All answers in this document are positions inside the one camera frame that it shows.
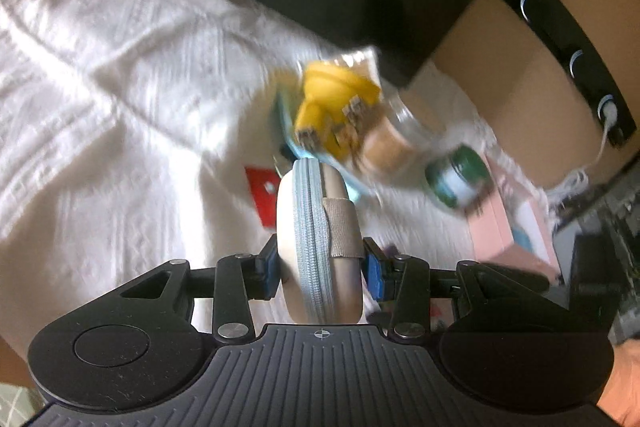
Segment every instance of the circular pad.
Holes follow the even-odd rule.
[[[118,367],[133,362],[149,347],[146,333],[133,326],[109,325],[85,331],[74,345],[76,356],[98,367]]]
[[[496,299],[455,322],[440,342],[465,390],[510,410],[553,412],[602,390],[613,365],[606,333],[551,302]]]

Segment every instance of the white fabric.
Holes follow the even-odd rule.
[[[280,139],[270,71],[332,54],[249,0],[0,0],[0,335],[22,356],[58,316],[172,258],[212,266],[269,238],[245,165]],[[455,83],[417,81],[449,144],[495,146]],[[469,257],[464,220],[418,188],[358,204],[363,235],[434,267]],[[252,303],[286,322],[282,295]],[[210,303],[194,316],[210,328]]]

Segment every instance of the ribbed black plate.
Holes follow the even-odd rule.
[[[199,380],[164,403],[113,415],[53,405],[32,425],[611,427],[615,423],[592,405],[544,416],[494,409],[454,388],[425,349],[389,342],[372,326],[320,330],[271,325],[254,343],[219,349]]]

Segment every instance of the gray zipper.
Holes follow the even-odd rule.
[[[335,321],[330,230],[323,196],[320,162],[297,160],[293,165],[293,223],[298,270],[306,315],[316,324]]]

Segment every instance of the metal screw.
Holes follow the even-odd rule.
[[[526,2],[527,2],[527,0],[520,0],[520,12],[522,13],[522,16],[524,17],[524,20],[529,22],[529,17],[527,17],[527,14],[524,11],[524,5],[525,5]]]
[[[571,58],[569,59],[569,73],[571,74],[572,78],[575,78],[575,73],[574,73],[575,61],[578,60],[578,58],[582,57],[583,55],[584,55],[584,51],[578,50],[573,55],[571,55]]]
[[[603,110],[604,106],[607,105],[607,103],[609,103],[609,102],[615,102],[612,94],[606,94],[598,102],[598,110],[596,111],[596,113],[598,115],[598,118],[600,118],[601,121],[604,120],[603,115],[602,115],[602,110]]]
[[[401,339],[413,341],[424,335],[424,327],[415,322],[402,322],[396,324],[394,332]]]
[[[218,334],[224,339],[239,339],[249,332],[249,328],[239,322],[228,322],[218,328]]]

